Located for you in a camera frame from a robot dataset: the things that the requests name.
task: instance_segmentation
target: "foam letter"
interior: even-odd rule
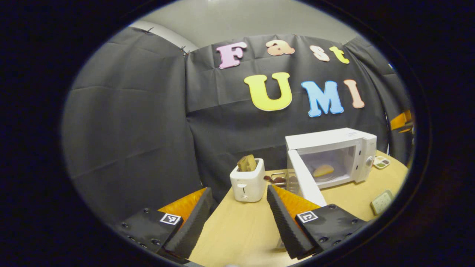
[[[322,114],[320,109],[318,109],[317,103],[320,104],[320,107],[325,114],[328,114],[330,104],[332,105],[330,108],[332,114],[343,112],[343,107],[340,103],[340,98],[338,97],[338,91],[336,90],[336,82],[327,81],[325,83],[325,92],[322,92],[318,85],[312,81],[303,82],[302,87],[307,90],[308,100],[310,101],[310,111],[308,112],[310,117],[318,117]]]
[[[310,46],[310,50],[313,52],[313,55],[321,61],[330,61],[330,58],[321,47]]]
[[[295,49],[291,48],[290,45],[283,40],[273,40],[266,43],[268,47],[267,52],[272,56],[280,56],[282,54],[293,54]]]
[[[354,80],[344,80],[343,83],[346,84],[346,86],[348,86],[348,89],[350,90],[351,97],[353,98],[353,107],[364,107],[364,102],[361,100],[358,88],[356,88],[356,82]]]
[[[272,78],[279,83],[281,96],[279,99],[270,99],[267,95],[265,75],[253,75],[244,79],[244,82],[249,85],[251,92],[252,103],[260,110],[274,111],[286,108],[292,102],[292,91],[288,78],[290,75],[286,72],[277,72],[272,74]]]
[[[235,44],[230,44],[227,46],[221,46],[216,48],[216,51],[219,51],[221,54],[221,65],[219,68],[228,68],[238,66],[241,62],[234,58],[234,56],[238,58],[242,58],[244,55],[241,48],[246,48],[247,44],[245,42],[239,42]]]
[[[335,53],[336,58],[341,61],[342,63],[349,64],[350,61],[346,58],[343,57],[344,52],[339,50],[337,47],[330,47],[330,51],[333,51]]]

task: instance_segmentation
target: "screw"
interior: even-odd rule
[[[152,240],[150,240],[150,241],[152,242],[152,244],[154,244],[154,245],[156,245],[156,246],[161,245],[161,244],[160,244],[160,241],[158,241],[158,240],[156,240],[156,239],[152,239]]]

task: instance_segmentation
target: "black fabric curtain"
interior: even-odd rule
[[[268,54],[265,43],[275,39],[295,52]],[[218,68],[216,48],[240,41],[247,44],[240,65]],[[311,45],[323,48],[330,61],[318,60]],[[91,56],[71,86],[62,127],[71,179],[94,212],[117,223],[143,207],[159,208],[203,186],[213,189],[219,203],[242,156],[263,158],[267,170],[286,168],[287,135],[349,127],[376,135],[383,152],[388,142],[395,142],[390,148],[403,155],[407,147],[397,148],[399,136],[390,133],[385,116],[401,112],[405,102],[392,98],[403,87],[394,87],[396,76],[378,72],[386,64],[380,57],[366,59],[374,51],[365,45],[262,35],[220,42],[184,57],[167,40],[128,27]],[[336,58],[329,50],[333,46],[344,51],[349,64]],[[254,106],[244,79],[266,75],[267,94],[278,99],[280,88],[272,78],[276,72],[290,75],[292,102],[283,110],[262,111]],[[363,108],[352,106],[346,79],[356,81]],[[301,86],[305,81],[322,90],[325,82],[336,82],[344,112],[310,117]]]

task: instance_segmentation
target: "blue letter m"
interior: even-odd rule
[[[327,81],[325,83],[325,92],[322,92],[315,82],[308,81],[302,83],[302,87],[307,90],[308,100],[310,101],[310,111],[308,112],[310,117],[318,117],[322,114],[321,110],[318,109],[317,103],[320,104],[325,114],[328,114],[330,104],[332,105],[330,108],[332,114],[343,112],[336,86],[336,82]]]

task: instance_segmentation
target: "ceiling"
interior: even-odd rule
[[[295,0],[180,0],[140,20],[162,25],[197,47],[262,34],[297,34],[346,43],[356,31]]]

